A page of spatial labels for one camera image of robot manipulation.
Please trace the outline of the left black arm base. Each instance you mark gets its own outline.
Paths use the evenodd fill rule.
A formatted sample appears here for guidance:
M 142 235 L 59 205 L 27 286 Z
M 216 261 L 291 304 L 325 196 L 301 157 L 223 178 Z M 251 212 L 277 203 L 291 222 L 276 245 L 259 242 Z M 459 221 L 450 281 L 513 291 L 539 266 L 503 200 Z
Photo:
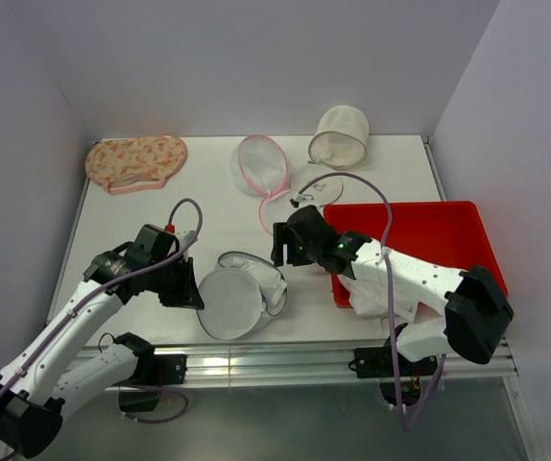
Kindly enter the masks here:
M 164 387 L 181 385 L 184 382 L 187 356 L 185 354 L 155 354 L 140 358 L 137 369 L 130 378 L 121 382 L 124 387 L 130 384 L 139 386 Z M 163 400 L 162 393 L 156 391 L 118 391 L 119 409 L 127 413 L 147 413 L 156 410 Z

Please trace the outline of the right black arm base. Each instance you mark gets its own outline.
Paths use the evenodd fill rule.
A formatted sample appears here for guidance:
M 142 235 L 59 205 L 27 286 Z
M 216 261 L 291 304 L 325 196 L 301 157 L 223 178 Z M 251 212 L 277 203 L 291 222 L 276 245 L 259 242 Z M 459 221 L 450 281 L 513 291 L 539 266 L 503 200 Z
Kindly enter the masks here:
M 405 405 L 414 405 L 421 396 L 421 379 L 432 376 L 436 372 L 437 359 L 435 356 L 430 356 L 418 362 L 410 362 L 401 354 L 397 358 L 401 377 L 402 402 Z M 347 366 L 360 379 L 394 377 L 391 347 L 387 344 L 382 347 L 355 349 L 353 359 Z

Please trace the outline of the grey-trimmed white mesh laundry bag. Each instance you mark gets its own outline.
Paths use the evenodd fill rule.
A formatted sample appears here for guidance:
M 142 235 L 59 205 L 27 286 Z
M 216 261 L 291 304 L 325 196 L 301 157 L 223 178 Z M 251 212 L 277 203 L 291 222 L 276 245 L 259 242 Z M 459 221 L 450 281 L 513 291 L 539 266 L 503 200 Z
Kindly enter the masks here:
M 266 302 L 259 284 L 240 269 L 222 268 L 218 265 L 207 274 L 199 285 L 204 309 L 197 312 L 204 332 L 220 341 L 245 338 L 278 316 L 266 313 Z

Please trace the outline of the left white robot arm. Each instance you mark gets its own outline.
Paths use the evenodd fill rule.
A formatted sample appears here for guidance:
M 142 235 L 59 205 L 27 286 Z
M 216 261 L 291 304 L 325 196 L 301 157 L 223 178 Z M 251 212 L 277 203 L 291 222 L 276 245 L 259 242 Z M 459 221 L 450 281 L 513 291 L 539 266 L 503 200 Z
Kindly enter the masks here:
M 133 242 L 92 259 L 64 309 L 0 370 L 0 441 L 13 454 L 41 454 L 66 418 L 111 385 L 153 385 L 155 348 L 129 332 L 80 367 L 68 367 L 96 330 L 143 292 L 166 307 L 204 309 L 187 254 L 198 234 L 145 225 Z

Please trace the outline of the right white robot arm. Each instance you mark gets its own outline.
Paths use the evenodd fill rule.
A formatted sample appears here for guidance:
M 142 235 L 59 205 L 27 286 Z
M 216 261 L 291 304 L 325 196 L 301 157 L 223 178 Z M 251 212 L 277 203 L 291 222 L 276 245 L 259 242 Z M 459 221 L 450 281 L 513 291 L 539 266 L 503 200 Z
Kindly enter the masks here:
M 275 266 L 316 263 L 329 274 L 380 285 L 389 315 L 395 313 L 397 295 L 435 311 L 435 318 L 409 322 L 392 334 L 395 343 L 383 355 L 386 368 L 397 375 L 426 357 L 449 352 L 485 365 L 514 318 L 506 294 L 486 268 L 443 267 L 357 231 L 338 232 L 314 206 L 274 224 L 273 239 Z

